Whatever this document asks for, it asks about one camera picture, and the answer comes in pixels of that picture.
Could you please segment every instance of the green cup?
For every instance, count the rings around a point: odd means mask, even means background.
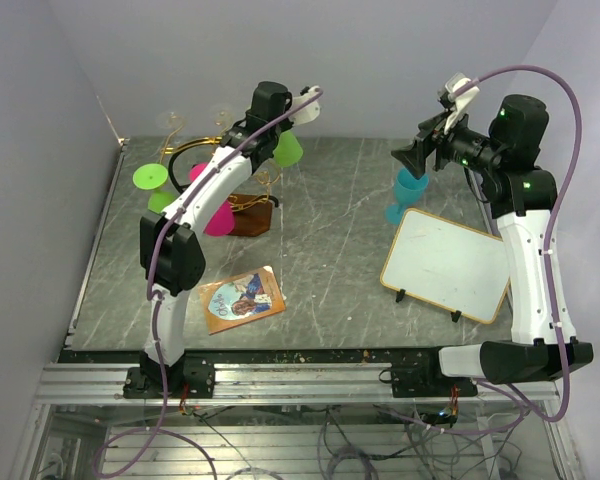
[[[282,168],[295,165],[302,158],[302,146],[290,130],[282,132],[278,139],[278,146],[273,151],[273,160]]]
[[[140,190],[153,190],[147,205],[152,212],[160,213],[176,199],[173,193],[160,190],[160,187],[167,183],[168,177],[166,167],[159,163],[148,163],[133,173],[133,183],[136,187]]]

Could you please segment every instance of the gray wall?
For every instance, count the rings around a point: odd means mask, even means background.
[[[41,0],[0,0],[0,479],[62,345],[118,144]]]
[[[209,134],[209,108],[242,115],[260,80],[325,89],[319,122],[299,135],[404,137],[439,111],[458,70],[517,63],[556,0],[51,0],[122,136],[164,134],[177,110]],[[487,122],[507,82],[475,110]]]
[[[560,0],[525,61],[562,75],[582,107],[582,154],[559,216],[558,242],[571,318],[578,337],[594,344],[596,356],[573,375],[568,420],[588,478],[600,479],[600,0]],[[551,121],[538,164],[562,182],[574,130],[566,96],[529,73],[516,76],[511,91],[547,103]]]

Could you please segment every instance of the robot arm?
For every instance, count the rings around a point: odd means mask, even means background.
[[[525,95],[505,97],[489,127],[489,136],[468,128],[468,104],[476,87],[457,98],[453,92],[468,83],[455,75],[442,90],[445,111],[419,125],[411,144],[394,150],[416,178],[425,172],[426,158],[436,153],[434,170],[450,162],[477,172],[480,189],[502,235],[509,262],[513,296],[512,342],[444,347],[440,364],[447,376],[487,378],[491,383],[554,380],[562,374],[552,324],[544,256],[550,255],[561,328],[568,340],[570,369],[593,358],[591,344],[578,342],[562,291],[555,239],[543,251],[543,236],[557,197],[553,176],[535,166],[539,144],[549,121],[546,106]]]
[[[146,212],[142,217],[140,264],[147,278],[158,235],[167,222],[176,219],[159,250],[152,286],[152,290],[161,293],[152,300],[152,315],[157,298],[161,298],[157,328],[170,389],[177,388],[182,381],[187,301],[206,268],[198,237],[227,197],[273,156],[279,135],[319,115],[320,107],[312,100],[319,91],[319,87],[306,88],[299,97],[292,97],[283,85],[261,82],[254,91],[251,108],[244,120],[237,122],[223,136],[221,146],[195,181],[160,215]],[[294,113],[289,118],[280,121],[275,128],[264,129],[290,110]],[[258,131],[262,133],[236,155],[238,146]],[[151,381],[160,384],[159,359],[151,333],[140,356],[140,368]]]

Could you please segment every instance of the teal cup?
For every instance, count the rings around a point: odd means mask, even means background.
[[[394,225],[400,225],[405,210],[420,200],[427,185],[429,185],[428,175],[425,174],[418,179],[411,175],[406,168],[401,169],[393,185],[393,194],[397,204],[387,207],[385,211],[387,220]]]

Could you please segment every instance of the white board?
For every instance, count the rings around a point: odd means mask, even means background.
[[[509,284],[502,240],[410,208],[380,282],[481,323],[492,323]]]

